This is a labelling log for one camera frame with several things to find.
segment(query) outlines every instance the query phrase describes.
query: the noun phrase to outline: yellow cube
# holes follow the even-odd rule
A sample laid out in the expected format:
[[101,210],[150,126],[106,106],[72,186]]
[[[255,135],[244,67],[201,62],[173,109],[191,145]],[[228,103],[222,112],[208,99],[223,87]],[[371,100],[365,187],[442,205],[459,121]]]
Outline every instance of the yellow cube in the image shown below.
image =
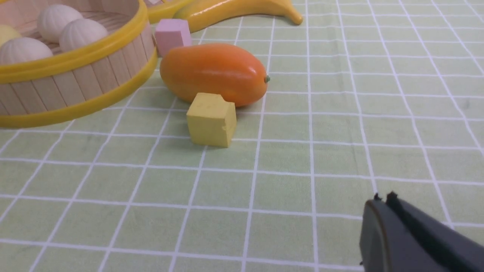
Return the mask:
[[194,144],[228,148],[237,117],[235,104],[219,94],[198,93],[186,113],[188,131]]

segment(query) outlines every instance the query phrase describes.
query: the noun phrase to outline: toy banana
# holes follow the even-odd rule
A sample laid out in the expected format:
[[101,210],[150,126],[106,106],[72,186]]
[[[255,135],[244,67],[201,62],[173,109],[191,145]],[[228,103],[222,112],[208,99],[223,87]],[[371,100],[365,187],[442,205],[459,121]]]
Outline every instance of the toy banana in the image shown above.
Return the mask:
[[193,0],[162,0],[156,6],[148,8],[150,24],[156,24],[161,19],[171,19],[182,7],[190,4]]
[[254,14],[284,16],[296,25],[303,22],[291,0],[194,0],[173,18],[187,20],[193,33],[229,18]]

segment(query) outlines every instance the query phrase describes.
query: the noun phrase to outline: yellow rim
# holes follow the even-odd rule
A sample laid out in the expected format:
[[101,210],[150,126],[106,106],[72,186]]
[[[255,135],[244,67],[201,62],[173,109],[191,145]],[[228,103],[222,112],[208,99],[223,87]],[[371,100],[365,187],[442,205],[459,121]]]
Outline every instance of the yellow rim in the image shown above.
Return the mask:
[[0,65],[0,84],[61,74],[93,63],[118,51],[138,37],[146,27],[149,19],[148,8],[143,0],[138,0],[138,2],[139,9],[135,16],[126,25],[102,40],[43,60]]
[[164,7],[164,5],[166,4],[153,6],[148,9],[148,18],[149,18],[150,24],[156,24],[161,19],[171,19],[171,17],[166,14],[166,11],[165,11],[166,7]]
[[83,117],[107,108],[126,98],[141,87],[153,74],[157,61],[158,54],[155,50],[148,63],[136,76],[108,93],[63,109],[28,115],[0,116],[0,127],[29,128],[52,125]]

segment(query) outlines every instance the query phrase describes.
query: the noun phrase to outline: pink cube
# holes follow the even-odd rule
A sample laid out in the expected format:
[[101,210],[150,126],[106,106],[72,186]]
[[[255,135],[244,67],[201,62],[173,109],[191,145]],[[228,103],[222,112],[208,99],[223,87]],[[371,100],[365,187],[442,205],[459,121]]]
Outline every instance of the pink cube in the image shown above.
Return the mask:
[[182,19],[162,19],[156,26],[154,38],[161,57],[172,48],[192,45],[188,22]]

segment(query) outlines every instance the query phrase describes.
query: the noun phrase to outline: yellow bun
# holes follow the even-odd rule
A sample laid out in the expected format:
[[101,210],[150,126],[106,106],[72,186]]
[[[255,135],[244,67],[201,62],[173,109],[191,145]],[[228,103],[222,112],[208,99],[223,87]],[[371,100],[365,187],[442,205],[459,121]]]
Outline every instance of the yellow bun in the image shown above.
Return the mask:
[[20,38],[22,35],[18,33],[13,27],[7,25],[0,25],[0,46],[14,38]]

